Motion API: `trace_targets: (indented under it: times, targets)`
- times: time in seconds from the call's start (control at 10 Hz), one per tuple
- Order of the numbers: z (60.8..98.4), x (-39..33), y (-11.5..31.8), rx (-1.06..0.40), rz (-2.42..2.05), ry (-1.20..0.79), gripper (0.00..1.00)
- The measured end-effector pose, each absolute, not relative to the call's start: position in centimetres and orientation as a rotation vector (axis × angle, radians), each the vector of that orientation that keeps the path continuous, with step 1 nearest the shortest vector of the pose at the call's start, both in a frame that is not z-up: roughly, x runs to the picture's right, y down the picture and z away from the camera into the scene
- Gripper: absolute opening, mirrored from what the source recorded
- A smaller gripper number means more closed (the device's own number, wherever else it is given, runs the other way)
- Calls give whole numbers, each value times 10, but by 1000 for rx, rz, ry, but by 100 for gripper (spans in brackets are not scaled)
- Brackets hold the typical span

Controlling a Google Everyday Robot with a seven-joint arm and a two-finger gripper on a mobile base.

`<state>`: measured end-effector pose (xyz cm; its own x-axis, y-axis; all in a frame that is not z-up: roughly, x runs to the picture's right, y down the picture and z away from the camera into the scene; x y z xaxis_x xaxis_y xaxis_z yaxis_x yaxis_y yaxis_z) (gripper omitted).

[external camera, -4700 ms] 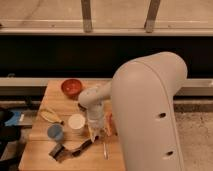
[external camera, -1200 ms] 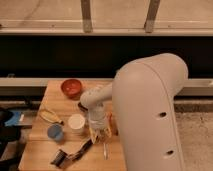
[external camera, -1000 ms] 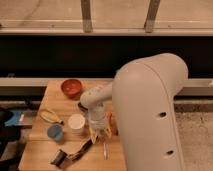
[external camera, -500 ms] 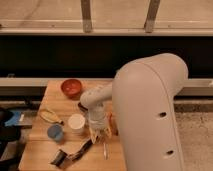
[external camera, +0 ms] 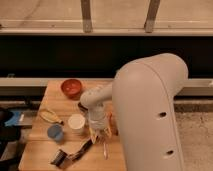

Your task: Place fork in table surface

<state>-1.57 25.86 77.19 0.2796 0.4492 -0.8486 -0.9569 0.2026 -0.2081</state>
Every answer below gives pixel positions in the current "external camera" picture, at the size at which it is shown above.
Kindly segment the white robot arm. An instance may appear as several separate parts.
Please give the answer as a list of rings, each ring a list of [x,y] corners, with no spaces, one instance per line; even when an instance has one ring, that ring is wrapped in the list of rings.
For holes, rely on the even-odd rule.
[[[95,130],[106,127],[97,107],[112,101],[127,171],[184,171],[173,99],[187,79],[183,59],[163,53],[125,64],[112,83],[81,95]]]

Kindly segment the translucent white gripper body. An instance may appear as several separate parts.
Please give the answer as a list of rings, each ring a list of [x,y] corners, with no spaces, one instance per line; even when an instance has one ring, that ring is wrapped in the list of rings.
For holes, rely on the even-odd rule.
[[[100,118],[89,115],[88,123],[89,123],[89,127],[94,132],[104,130],[108,127],[108,119],[106,115],[102,115]]]

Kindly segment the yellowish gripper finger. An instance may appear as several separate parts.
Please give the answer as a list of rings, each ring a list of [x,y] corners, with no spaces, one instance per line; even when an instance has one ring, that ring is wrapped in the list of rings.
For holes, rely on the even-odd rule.
[[[93,144],[96,143],[97,137],[98,137],[97,131],[93,131],[93,130],[90,131],[90,138],[91,138]]]

